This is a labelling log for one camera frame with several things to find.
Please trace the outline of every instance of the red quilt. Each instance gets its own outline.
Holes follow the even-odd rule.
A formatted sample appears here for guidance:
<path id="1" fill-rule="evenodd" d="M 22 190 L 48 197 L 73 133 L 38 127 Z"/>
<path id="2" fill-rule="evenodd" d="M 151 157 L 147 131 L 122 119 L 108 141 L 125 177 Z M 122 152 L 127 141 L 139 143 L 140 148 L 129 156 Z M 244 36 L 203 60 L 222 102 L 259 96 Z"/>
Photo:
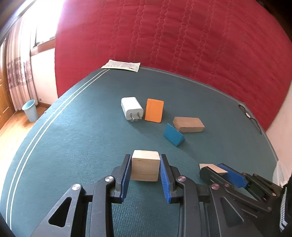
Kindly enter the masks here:
<path id="1" fill-rule="evenodd" d="M 243 102 L 266 130 L 288 91 L 292 44 L 255 0 L 68 0 L 58 96 L 109 59 L 174 72 Z"/>

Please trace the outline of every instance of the patterned curtain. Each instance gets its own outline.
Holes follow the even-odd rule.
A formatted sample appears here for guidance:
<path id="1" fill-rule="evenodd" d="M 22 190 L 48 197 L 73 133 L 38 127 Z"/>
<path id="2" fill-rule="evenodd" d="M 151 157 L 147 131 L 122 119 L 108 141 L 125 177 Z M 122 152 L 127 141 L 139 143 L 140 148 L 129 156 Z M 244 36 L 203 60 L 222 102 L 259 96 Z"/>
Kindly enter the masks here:
<path id="1" fill-rule="evenodd" d="M 7 77 L 15 110 L 21 110 L 37 95 L 30 66 L 30 37 L 32 18 L 26 12 L 13 26 L 7 37 Z"/>

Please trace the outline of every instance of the white wall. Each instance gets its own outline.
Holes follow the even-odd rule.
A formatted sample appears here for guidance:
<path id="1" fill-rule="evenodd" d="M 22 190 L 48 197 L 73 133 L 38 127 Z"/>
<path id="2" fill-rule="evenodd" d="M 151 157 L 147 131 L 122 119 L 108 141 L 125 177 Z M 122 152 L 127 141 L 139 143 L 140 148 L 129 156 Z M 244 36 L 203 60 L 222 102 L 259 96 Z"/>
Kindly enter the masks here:
<path id="1" fill-rule="evenodd" d="M 290 176 L 292 171 L 292 84 L 266 134 Z"/>
<path id="2" fill-rule="evenodd" d="M 55 76 L 55 49 L 50 49 L 31 58 L 32 77 L 39 101 L 52 104 L 58 99 Z"/>

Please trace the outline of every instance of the wooden cube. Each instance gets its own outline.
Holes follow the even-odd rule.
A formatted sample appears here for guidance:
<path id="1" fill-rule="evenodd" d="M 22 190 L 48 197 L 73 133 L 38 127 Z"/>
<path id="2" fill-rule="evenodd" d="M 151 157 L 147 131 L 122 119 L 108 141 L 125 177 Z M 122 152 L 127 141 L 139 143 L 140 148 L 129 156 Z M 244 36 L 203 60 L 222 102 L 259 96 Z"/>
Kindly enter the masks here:
<path id="1" fill-rule="evenodd" d="M 214 164 L 199 164 L 200 169 L 202 169 L 203 167 L 209 167 L 210 169 L 214 170 L 216 173 L 220 174 L 220 175 L 224 175 L 226 173 L 228 173 L 226 170 L 221 169 L 220 167 L 214 165 Z"/>
<path id="2" fill-rule="evenodd" d="M 131 179 L 139 181 L 157 181 L 160 157 L 157 151 L 134 150 L 132 155 Z"/>
<path id="3" fill-rule="evenodd" d="M 160 123 L 162 120 L 162 110 L 164 101 L 148 99 L 145 109 L 145 120 Z"/>
<path id="4" fill-rule="evenodd" d="M 201 132 L 205 128 L 199 118 L 175 117 L 173 125 L 180 133 Z"/>
<path id="5" fill-rule="evenodd" d="M 176 147 L 184 141 L 184 136 L 169 123 L 166 125 L 164 136 Z"/>

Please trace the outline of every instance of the eyeglasses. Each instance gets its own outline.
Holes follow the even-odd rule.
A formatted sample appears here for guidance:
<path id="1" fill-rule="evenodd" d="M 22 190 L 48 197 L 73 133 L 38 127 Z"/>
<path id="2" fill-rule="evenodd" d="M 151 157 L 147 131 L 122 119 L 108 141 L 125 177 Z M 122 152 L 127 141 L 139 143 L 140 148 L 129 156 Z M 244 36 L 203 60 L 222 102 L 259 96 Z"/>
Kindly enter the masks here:
<path id="1" fill-rule="evenodd" d="M 255 123 L 256 123 L 256 125 L 258 126 L 258 129 L 259 129 L 259 131 L 260 131 L 260 134 L 262 135 L 262 130 L 261 130 L 261 128 L 260 128 L 260 125 L 258 124 L 258 121 L 257 121 L 255 118 L 251 117 L 251 116 L 247 113 L 246 108 L 245 108 L 244 106 L 242 106 L 241 104 L 239 104 L 238 107 L 239 107 L 239 108 L 243 108 L 244 113 L 245 113 L 245 116 L 246 116 L 249 120 L 254 120 L 254 121 L 255 121 Z"/>

